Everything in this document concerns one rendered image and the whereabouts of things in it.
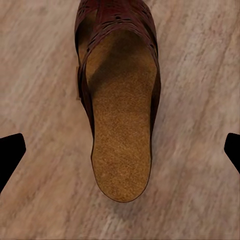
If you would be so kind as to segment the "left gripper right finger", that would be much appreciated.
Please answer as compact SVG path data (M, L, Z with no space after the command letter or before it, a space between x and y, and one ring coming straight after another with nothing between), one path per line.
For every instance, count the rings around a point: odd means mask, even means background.
M240 173L240 135L235 133L229 133L225 145L224 151L235 165Z

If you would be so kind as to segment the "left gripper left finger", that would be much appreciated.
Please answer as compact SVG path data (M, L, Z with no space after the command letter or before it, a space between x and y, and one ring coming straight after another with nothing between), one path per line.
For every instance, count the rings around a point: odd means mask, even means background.
M0 138L0 193L25 153L26 145L22 133Z

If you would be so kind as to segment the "sandal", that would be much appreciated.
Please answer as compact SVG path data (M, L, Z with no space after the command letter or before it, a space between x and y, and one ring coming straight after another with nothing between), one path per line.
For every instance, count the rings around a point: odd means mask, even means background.
M128 203L144 192L161 78L154 20L143 0L80 0L75 21L77 100L89 118L100 190Z

